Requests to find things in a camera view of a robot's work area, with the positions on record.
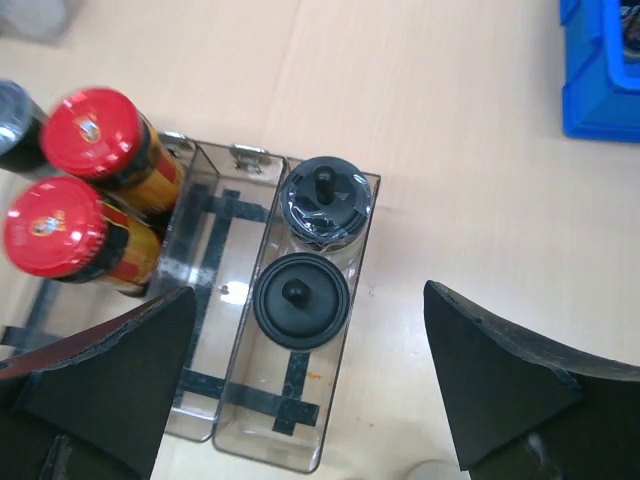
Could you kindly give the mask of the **black cap spice jar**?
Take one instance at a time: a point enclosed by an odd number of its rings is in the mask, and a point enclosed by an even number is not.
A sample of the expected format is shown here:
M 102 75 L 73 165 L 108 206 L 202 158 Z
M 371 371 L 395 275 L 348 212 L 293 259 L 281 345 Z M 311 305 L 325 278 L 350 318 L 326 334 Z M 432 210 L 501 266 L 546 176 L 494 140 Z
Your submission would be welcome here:
M 315 252 L 338 251 L 356 242 L 373 205 L 364 173 L 333 156 L 302 161 L 284 180 L 279 201 L 293 238 Z

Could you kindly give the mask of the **red lid sauce jar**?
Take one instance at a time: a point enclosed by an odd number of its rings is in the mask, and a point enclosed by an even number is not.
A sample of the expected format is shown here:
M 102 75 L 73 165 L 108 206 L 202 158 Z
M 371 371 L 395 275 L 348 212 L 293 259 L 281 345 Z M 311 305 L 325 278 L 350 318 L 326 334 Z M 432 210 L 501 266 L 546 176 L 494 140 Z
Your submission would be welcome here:
M 20 270 L 64 283 L 110 283 L 138 296 L 154 273 L 162 241 L 147 225 L 82 180 L 37 181 L 4 219 L 3 241 Z
M 40 132 L 47 160 L 145 217 L 170 213 L 184 169 L 123 93 L 78 90 L 51 112 Z

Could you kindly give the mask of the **black knob lid bottle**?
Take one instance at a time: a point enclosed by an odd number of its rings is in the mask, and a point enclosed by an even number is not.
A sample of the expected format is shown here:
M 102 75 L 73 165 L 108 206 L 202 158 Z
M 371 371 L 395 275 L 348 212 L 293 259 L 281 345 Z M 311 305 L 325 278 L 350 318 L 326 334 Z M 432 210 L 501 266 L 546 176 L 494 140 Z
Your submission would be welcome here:
M 330 342 L 346 325 L 351 294 L 342 272 L 328 259 L 292 253 L 270 263 L 255 283 L 253 314 L 263 333 L 294 351 Z

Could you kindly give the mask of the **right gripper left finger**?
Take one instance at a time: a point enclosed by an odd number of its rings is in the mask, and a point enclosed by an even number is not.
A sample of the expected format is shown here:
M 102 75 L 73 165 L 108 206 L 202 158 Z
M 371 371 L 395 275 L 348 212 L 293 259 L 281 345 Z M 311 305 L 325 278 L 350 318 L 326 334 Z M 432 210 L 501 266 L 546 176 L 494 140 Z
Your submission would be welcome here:
M 2 361 L 2 478 L 150 478 L 195 316 L 181 287 Z

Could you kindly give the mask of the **red lid sauce jar back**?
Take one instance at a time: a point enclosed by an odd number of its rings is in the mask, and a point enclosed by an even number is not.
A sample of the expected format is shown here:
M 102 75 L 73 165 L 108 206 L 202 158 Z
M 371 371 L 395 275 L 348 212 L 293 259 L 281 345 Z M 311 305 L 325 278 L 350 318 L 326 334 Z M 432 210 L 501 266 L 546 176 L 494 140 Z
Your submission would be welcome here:
M 145 217 L 170 213 L 184 169 L 123 93 L 78 90 L 51 112 L 40 132 L 47 160 Z

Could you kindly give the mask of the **red lid sauce jar front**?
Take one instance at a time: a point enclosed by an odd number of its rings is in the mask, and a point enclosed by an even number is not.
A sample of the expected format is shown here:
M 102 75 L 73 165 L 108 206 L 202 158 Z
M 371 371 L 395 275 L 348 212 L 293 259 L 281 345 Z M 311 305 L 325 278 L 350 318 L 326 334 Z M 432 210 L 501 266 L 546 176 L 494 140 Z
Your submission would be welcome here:
M 37 181 L 4 219 L 3 241 L 20 270 L 64 283 L 110 283 L 138 296 L 154 273 L 162 241 L 147 225 L 82 180 Z

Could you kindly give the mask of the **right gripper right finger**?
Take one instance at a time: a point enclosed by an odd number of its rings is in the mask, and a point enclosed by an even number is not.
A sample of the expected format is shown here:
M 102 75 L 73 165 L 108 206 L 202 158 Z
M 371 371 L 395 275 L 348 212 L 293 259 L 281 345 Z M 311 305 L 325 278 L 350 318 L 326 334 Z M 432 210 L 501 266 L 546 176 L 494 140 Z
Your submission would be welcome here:
M 473 479 L 636 479 L 639 369 L 506 320 L 432 280 L 424 321 Z

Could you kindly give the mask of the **white powder jar black lid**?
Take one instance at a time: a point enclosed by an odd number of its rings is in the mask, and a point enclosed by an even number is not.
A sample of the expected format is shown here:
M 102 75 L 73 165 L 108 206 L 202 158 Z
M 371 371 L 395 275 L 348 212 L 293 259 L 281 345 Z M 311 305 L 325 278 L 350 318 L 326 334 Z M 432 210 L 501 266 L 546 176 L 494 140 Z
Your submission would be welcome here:
M 1 80 L 1 169 L 35 181 L 57 169 L 40 146 L 45 112 L 19 84 Z

